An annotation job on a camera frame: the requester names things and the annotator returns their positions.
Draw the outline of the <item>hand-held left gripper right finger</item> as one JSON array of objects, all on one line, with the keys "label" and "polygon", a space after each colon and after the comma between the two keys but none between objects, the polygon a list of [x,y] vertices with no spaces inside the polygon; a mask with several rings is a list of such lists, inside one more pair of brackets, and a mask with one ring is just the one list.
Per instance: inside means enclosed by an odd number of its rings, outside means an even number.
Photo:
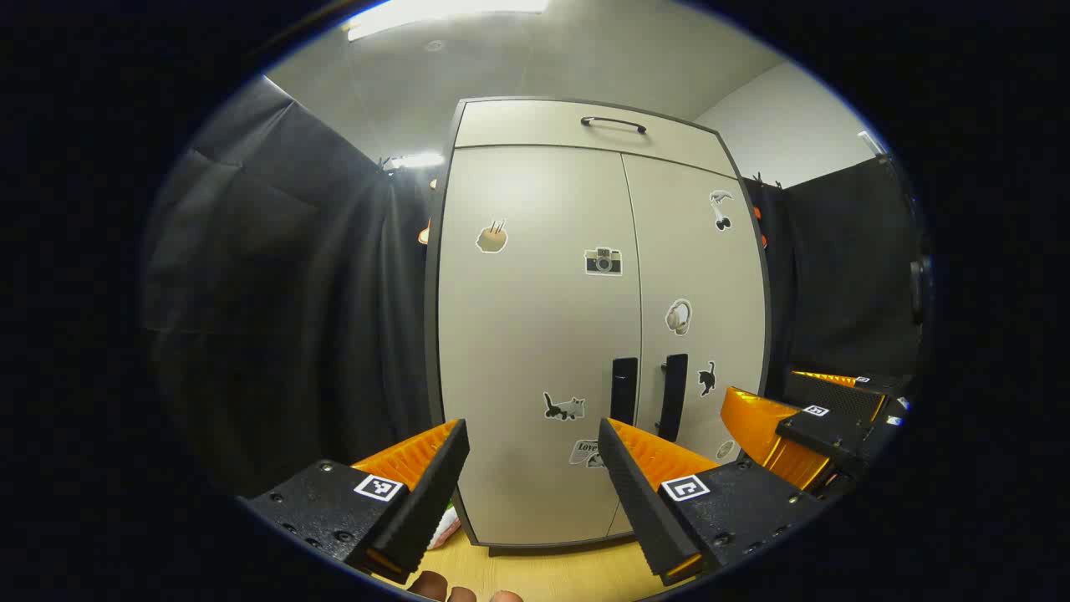
[{"label": "hand-held left gripper right finger", "polygon": [[828,509],[752,460],[718,465],[611,418],[599,423],[599,454],[649,571],[664,586],[720,578]]}]

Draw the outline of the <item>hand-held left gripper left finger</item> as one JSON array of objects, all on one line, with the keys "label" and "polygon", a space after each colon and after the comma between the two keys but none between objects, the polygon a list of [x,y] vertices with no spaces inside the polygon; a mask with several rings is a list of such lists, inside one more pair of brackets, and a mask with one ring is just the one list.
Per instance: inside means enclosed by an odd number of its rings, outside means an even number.
[{"label": "hand-held left gripper left finger", "polygon": [[318,555],[404,584],[465,467],[467,420],[429,428],[352,464],[317,460],[242,501]]}]

